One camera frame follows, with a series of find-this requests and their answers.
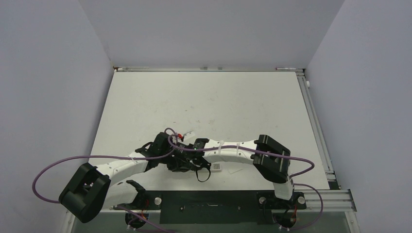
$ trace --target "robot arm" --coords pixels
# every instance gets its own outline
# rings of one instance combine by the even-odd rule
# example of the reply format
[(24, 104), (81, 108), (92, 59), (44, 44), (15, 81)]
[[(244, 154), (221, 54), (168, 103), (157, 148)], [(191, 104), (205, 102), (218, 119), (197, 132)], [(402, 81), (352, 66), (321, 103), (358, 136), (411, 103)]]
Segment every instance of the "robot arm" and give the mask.
[[(248, 142), (224, 142), (198, 138), (194, 144), (185, 145), (177, 142), (175, 147), (179, 149), (173, 151), (173, 156), (161, 159), (115, 160), (98, 166), (85, 163), (73, 175), (61, 193), (59, 201), (85, 223), (92, 220), (102, 208), (142, 200), (145, 192), (142, 186), (132, 180), (120, 182), (134, 174), (148, 171), (159, 163), (166, 164), (171, 171), (186, 172), (201, 168), (210, 169), (211, 163), (220, 161), (254, 165), (265, 179), (274, 184), (275, 196), (278, 199), (292, 198), (293, 182), (288, 175), (290, 163), (288, 159), (269, 157), (239, 148), (290, 155), (287, 148), (267, 135), (260, 135), (258, 140)], [(128, 157), (159, 157), (170, 152), (171, 149), (169, 135), (159, 133), (148, 149), (137, 149)]]

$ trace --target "wall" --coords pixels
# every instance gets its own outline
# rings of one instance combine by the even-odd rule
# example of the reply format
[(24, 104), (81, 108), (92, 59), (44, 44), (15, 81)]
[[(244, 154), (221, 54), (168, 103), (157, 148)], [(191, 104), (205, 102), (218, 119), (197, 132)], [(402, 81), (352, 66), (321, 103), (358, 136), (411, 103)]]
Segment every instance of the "wall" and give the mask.
[(362, 232), (412, 232), (412, 1), (346, 0), (306, 71)]
[(79, 0), (115, 66), (299, 67), (343, 0)]
[[(0, 228), (59, 232), (63, 206), (39, 200), (34, 176), (89, 154), (113, 69), (76, 0), (0, 3)], [(81, 161), (40, 178), (57, 199)]]

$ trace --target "metal frame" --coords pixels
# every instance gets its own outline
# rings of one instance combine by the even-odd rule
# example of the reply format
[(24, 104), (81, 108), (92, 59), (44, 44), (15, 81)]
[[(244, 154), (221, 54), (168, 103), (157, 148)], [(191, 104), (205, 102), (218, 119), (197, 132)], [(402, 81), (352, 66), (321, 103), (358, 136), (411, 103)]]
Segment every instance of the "metal frame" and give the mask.
[[(332, 162), (329, 156), (329, 152), (326, 147), (325, 139), (319, 124), (318, 117), (313, 107), (313, 102), (309, 94), (309, 87), (305, 78), (303, 69), (285, 68), (285, 69), (255, 69), (255, 68), (236, 68), (236, 67), (201, 67), (201, 68), (151, 68), (151, 67), (115, 67), (115, 72), (295, 72), (297, 75), (298, 83), (302, 92), (303, 100), (305, 102), (306, 109), (310, 123), (312, 125), (313, 133), (315, 136), (316, 144), (318, 146), (319, 154), (321, 156), (322, 164), (324, 165), (326, 177), (329, 181), (336, 181), (335, 173), (333, 170)], [(320, 200), (316, 192), (312, 190), (300, 190), (305, 193), (308, 209), (302, 210), (302, 212), (319, 212)], [(360, 228), (356, 219), (356, 207), (352, 199), (350, 190), (319, 190), (323, 202), (324, 212), (345, 212), (346, 219), (348, 221), (349, 229), (351, 233), (360, 233)], [(102, 210), (101, 212), (112, 212), (109, 210)], [(146, 213), (160, 213), (160, 210), (145, 211)], [(63, 223), (62, 232), (70, 233), (73, 228), (74, 215), (69, 211), (66, 211), (65, 222)]]

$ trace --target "gray wall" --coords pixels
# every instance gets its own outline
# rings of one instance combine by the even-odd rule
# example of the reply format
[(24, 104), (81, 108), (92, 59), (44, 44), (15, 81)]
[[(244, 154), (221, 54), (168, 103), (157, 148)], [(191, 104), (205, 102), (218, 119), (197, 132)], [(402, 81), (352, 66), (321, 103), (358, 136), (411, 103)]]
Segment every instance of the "gray wall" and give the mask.
[(362, 232), (412, 232), (412, 1), (346, 0), (307, 69)]
[[(113, 69), (76, 0), (0, 3), (0, 231), (59, 232), (66, 212), (31, 191), (46, 165), (89, 154)], [(81, 161), (40, 178), (57, 199)]]
[(343, 0), (79, 0), (115, 66), (299, 67)]

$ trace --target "table surface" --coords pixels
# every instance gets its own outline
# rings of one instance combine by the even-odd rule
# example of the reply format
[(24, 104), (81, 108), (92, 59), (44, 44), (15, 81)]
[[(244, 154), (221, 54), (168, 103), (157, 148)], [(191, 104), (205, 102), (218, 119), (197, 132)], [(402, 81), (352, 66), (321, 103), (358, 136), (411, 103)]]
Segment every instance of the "table surface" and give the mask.
[[(241, 142), (267, 134), (315, 168), (293, 178), (329, 189), (308, 113), (294, 72), (116, 72), (92, 155), (126, 156), (166, 127), (195, 138)], [(93, 165), (111, 159), (93, 158)], [(205, 183), (194, 172), (165, 165), (132, 176), (147, 190), (270, 190), (254, 166), (221, 163)], [(290, 173), (309, 165), (291, 161)], [(200, 172), (205, 179), (207, 172)]]

